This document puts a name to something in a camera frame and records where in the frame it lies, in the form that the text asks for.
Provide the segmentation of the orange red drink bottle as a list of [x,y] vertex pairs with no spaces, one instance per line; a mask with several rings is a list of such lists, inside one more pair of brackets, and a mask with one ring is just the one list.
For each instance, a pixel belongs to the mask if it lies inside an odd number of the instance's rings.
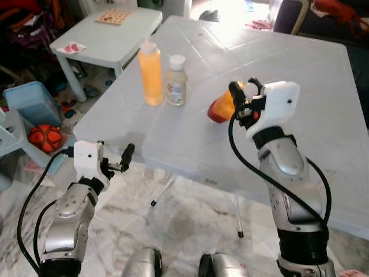
[[216,98],[216,100],[210,104],[210,108],[206,112],[206,115],[213,122],[226,122],[232,117],[236,106],[242,103],[242,100],[234,101],[230,90],[227,89],[223,95]]

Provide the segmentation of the red black ball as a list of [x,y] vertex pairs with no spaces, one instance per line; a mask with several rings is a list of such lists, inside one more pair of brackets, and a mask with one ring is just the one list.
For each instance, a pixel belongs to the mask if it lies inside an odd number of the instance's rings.
[[34,127],[27,135],[27,140],[44,153],[50,154],[59,150],[64,143],[64,136],[57,126],[42,124]]

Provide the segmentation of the small clear bottle white cap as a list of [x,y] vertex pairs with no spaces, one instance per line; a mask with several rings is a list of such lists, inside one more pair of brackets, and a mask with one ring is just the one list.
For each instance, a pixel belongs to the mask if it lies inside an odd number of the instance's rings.
[[186,101],[187,74],[185,56],[172,55],[169,58],[164,100],[172,106],[184,106]]

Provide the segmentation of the large white plastic table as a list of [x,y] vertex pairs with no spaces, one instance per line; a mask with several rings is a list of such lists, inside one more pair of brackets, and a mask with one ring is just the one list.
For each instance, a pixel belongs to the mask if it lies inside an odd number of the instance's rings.
[[233,80],[296,82],[297,111],[284,132],[329,178],[330,227],[368,237],[367,127],[344,45],[179,16],[169,16],[151,39],[163,61],[186,57],[184,106],[148,106],[132,61],[76,124],[77,139],[103,140],[116,154],[132,143],[139,163],[268,203],[263,180],[233,154],[227,124],[206,111]]

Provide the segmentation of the blue plastic bin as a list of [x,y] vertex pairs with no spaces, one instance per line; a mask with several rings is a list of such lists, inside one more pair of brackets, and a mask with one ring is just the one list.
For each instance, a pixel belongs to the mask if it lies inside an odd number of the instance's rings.
[[44,84],[32,81],[3,91],[10,109],[16,109],[35,126],[60,126],[60,108]]

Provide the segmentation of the tall orange juice bottle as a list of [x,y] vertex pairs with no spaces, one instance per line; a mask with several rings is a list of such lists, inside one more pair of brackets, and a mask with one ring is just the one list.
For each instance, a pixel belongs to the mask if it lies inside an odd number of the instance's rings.
[[138,52],[144,101],[150,106],[163,103],[163,68],[161,53],[155,42],[145,39]]

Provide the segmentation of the white plastic stool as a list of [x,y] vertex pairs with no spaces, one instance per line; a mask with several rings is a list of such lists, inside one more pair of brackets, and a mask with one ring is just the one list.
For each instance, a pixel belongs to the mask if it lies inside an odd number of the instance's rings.
[[5,112],[0,109],[0,159],[29,144],[27,122],[17,110]]

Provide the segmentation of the white card red hearts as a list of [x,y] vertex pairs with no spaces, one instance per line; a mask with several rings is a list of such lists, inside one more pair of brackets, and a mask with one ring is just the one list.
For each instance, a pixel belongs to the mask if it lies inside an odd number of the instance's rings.
[[62,54],[76,54],[80,52],[84,52],[87,46],[83,44],[78,44],[76,42],[69,42],[68,44],[63,45],[62,47],[56,48],[59,53]]

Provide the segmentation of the small white plastic table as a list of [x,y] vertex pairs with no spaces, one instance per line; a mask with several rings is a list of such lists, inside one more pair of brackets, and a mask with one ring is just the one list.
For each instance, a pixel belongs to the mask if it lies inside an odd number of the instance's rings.
[[[163,22],[163,13],[158,10],[122,5],[103,6],[103,10],[111,8],[133,10],[134,14],[121,26],[113,26],[95,21],[102,11],[92,13],[51,43],[52,53],[57,57],[78,102],[85,102],[88,97],[71,68],[71,60],[111,68],[115,76],[119,77],[143,40],[150,37]],[[62,54],[56,50],[69,42],[83,44],[87,48],[76,54]]]

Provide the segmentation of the orange cloth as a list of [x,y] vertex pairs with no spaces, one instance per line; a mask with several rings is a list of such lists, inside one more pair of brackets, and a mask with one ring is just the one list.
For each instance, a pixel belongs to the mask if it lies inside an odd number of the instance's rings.
[[348,23],[349,21],[358,21],[359,24],[365,24],[354,8],[340,0],[313,0],[311,10],[319,12],[317,15],[332,16],[340,23]]

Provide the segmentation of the wooden game board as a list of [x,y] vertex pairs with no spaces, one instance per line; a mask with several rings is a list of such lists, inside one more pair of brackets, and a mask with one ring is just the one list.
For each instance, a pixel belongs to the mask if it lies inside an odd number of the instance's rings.
[[111,8],[102,11],[95,21],[113,26],[121,26],[132,14],[134,14],[133,10]]

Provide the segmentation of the pile of colourful clothes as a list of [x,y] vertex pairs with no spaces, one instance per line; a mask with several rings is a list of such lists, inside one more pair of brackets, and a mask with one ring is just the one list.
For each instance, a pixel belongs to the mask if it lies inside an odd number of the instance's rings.
[[77,23],[67,0],[0,0],[0,66],[40,79],[51,43]]

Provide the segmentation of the silver right robot leg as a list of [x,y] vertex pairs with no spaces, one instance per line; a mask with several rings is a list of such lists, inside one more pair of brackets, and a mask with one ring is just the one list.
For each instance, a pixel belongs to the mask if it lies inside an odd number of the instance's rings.
[[247,267],[226,253],[203,254],[198,277],[248,277]]

